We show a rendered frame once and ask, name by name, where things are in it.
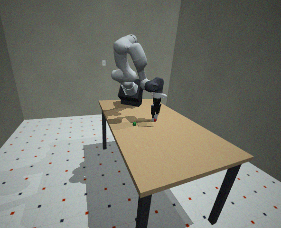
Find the tan flat mat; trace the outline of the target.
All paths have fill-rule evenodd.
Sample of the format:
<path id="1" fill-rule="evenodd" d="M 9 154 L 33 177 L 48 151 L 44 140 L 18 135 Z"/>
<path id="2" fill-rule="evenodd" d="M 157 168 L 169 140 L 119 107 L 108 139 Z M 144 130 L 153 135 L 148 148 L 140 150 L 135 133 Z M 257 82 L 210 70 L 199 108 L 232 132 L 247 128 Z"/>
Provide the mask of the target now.
<path id="1" fill-rule="evenodd" d="M 136 120 L 136 123 L 139 127 L 151 127 L 153 124 L 150 120 Z"/>

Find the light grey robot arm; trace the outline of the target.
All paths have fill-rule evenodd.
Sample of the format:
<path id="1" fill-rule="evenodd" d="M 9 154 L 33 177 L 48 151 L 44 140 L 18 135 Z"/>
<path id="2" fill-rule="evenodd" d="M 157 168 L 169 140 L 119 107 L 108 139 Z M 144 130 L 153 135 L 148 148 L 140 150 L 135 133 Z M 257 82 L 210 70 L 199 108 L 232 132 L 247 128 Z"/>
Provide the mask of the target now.
<path id="1" fill-rule="evenodd" d="M 125 95 L 135 95 L 138 90 L 138 85 L 133 83 L 137 75 L 128 64 L 128 53 L 136 67 L 141 88 L 148 92 L 153 92 L 152 96 L 154 98 L 167 98 L 167 95 L 162 92 L 164 85 L 162 78 L 156 77 L 151 81 L 146 78 L 144 72 L 147 65 L 146 55 L 134 35 L 130 34 L 115 41 L 113 48 L 115 63 L 120 70 L 113 70 L 111 76 L 113 80 L 122 84 Z"/>

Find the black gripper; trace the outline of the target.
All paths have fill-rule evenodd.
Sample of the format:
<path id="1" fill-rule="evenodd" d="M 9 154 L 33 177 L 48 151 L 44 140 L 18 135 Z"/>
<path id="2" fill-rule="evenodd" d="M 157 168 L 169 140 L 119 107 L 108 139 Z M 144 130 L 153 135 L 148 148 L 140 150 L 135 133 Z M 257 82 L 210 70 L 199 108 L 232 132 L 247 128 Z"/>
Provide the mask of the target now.
<path id="1" fill-rule="evenodd" d="M 154 118 L 157 121 L 158 118 L 158 114 L 160 112 L 160 107 L 161 107 L 161 98 L 157 99 L 157 98 L 153 98 L 153 105 L 151 105 L 151 115 L 152 115 L 152 121 L 154 122 Z"/>

